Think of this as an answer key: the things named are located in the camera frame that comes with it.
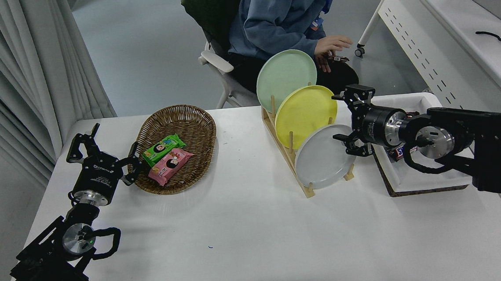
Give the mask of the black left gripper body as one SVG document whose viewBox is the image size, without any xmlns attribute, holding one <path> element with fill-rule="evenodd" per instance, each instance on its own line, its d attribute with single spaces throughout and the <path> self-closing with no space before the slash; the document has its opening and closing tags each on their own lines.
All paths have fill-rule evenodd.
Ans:
<svg viewBox="0 0 501 281">
<path fill-rule="evenodd" d="M 122 170 L 116 162 L 118 159 L 108 153 L 85 158 L 81 174 L 74 185 L 74 193 L 91 190 L 98 194 L 113 194 L 122 176 Z"/>
</svg>

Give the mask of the person's right hand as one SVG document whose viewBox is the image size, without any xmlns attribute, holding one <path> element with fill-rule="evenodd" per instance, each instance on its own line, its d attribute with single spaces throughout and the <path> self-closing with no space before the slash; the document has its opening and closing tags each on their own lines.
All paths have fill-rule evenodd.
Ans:
<svg viewBox="0 0 501 281">
<path fill-rule="evenodd" d="M 314 49 L 314 56 L 329 53 L 329 51 L 341 51 L 349 48 L 353 42 L 345 35 L 326 36 L 319 39 Z"/>
</svg>

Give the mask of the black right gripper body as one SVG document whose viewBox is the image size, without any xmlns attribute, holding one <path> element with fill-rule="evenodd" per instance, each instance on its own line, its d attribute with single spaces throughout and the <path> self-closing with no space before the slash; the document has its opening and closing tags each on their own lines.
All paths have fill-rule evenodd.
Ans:
<svg viewBox="0 0 501 281">
<path fill-rule="evenodd" d="M 365 143 L 385 146 L 386 110 L 384 107 L 359 108 L 353 113 L 354 130 Z"/>
</svg>

